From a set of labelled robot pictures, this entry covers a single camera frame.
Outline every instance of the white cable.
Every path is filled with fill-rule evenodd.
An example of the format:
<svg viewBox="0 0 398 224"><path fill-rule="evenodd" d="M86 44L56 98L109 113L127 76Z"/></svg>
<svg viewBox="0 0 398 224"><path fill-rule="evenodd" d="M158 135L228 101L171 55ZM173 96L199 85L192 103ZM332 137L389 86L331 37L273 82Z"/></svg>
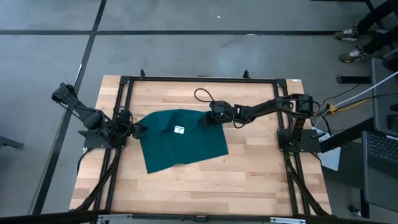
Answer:
<svg viewBox="0 0 398 224"><path fill-rule="evenodd" d="M381 80L378 84L372 86L371 88L368 88L367 90L363 91L362 93L360 93L360 94L358 94L358 95L356 95L356 96L353 96L353 97L351 97L350 99L347 99L347 100L345 100L345 101L342 101L342 102L340 102L340 103L334 105L333 107L336 108L337 106L342 105L343 103L346 103L346 102L348 102L348 101L350 101L350 100L353 100L353 99L355 99L355 98L361 96L362 94L366 93L366 92L369 91L369 90L372 90L372 89L376 88L378 85L384 83L385 81L387 81L388 79L394 77L394 76L397 75L397 74L398 74L398 72L395 72L394 74L392 74L392 75L390 75L389 77L387 77L387 78ZM332 108L329 108L327 111L323 112L323 114L319 117L318 121L315 123L314 128L317 127L319 121L322 119L322 116L324 116L325 114L327 114L327 112L329 112L331 109L332 109Z"/></svg>

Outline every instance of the yellow cable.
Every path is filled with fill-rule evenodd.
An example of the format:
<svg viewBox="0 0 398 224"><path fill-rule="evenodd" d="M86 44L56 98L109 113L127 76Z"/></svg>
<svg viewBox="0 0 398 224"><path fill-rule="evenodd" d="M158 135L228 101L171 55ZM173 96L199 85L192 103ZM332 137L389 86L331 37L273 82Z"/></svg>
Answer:
<svg viewBox="0 0 398 224"><path fill-rule="evenodd" d="M351 105L351 106L349 106L349 107L347 107L347 108L344 108L344 109L340 109L340 110L336 110L335 112L343 112L343 111L348 111L349 109L351 109L351 108L354 108L354 107L356 107L356 106L358 106L358 105L360 105L361 103L365 103L366 101L368 101L369 99L366 99L366 100L363 100L363 101L360 101L360 102L357 102L356 104L354 104L354 105Z"/></svg>

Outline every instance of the white label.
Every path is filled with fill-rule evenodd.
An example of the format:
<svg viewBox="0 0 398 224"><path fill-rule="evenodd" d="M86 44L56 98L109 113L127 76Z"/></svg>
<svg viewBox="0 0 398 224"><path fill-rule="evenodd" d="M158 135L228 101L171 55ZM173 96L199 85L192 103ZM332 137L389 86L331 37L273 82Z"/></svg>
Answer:
<svg viewBox="0 0 398 224"><path fill-rule="evenodd" d="M387 136L387 138L389 138L389 139L393 139L393 140L395 140L395 141L398 141L398 138L396 138L396 137L393 137L393 136Z"/></svg>
<svg viewBox="0 0 398 224"><path fill-rule="evenodd" d="M176 126L176 127L174 127L174 132L175 133L179 133L179 134L183 134L184 133L184 127Z"/></svg>

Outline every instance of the black pants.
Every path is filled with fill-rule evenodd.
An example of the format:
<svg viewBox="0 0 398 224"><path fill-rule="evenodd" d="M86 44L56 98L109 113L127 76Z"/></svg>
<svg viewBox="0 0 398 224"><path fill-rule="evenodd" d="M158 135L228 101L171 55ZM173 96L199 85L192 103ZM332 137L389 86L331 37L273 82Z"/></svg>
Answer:
<svg viewBox="0 0 398 224"><path fill-rule="evenodd" d="M396 0L388 0L379 7L375 8L373 12L370 12L368 15L366 15L357 26L357 31L359 34L365 33L375 22L392 13L393 4L395 4L394 1ZM395 41L398 41L398 26L389 30L385 34L381 34L374 38L368 45L363 47L363 50L367 54L373 54L374 52L382 49L384 46L390 45Z"/></svg>

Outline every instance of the laptop keyboard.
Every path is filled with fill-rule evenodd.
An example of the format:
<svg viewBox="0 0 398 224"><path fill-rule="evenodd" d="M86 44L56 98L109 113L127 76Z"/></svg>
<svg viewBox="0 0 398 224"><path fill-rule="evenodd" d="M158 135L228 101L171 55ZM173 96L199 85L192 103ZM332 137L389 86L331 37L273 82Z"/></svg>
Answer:
<svg viewBox="0 0 398 224"><path fill-rule="evenodd" d="M368 156L398 163L398 141L368 133Z"/></svg>

